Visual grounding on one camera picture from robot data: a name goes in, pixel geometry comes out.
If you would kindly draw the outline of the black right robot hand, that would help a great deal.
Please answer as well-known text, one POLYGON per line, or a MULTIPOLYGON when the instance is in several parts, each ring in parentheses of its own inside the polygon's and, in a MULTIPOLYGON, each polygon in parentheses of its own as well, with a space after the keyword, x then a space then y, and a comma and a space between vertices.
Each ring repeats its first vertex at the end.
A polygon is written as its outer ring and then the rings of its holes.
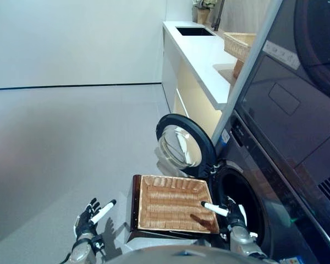
POLYGON ((227 220, 227 226, 233 228, 240 226, 247 228, 247 216, 242 204, 236 203, 231 197, 224 197, 224 206, 214 205, 207 201, 201 201, 201 206, 223 216, 227 220))

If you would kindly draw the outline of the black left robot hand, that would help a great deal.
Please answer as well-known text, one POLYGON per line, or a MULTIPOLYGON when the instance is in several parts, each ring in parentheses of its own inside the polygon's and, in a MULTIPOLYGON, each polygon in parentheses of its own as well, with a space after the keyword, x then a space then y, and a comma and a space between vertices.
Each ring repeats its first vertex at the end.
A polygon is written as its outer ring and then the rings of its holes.
POLYGON ((101 207, 97 199, 93 198, 75 220, 73 226, 75 237, 79 239, 83 234, 87 233, 96 236, 98 222, 115 206, 116 203, 116 199, 112 199, 109 203, 101 207))

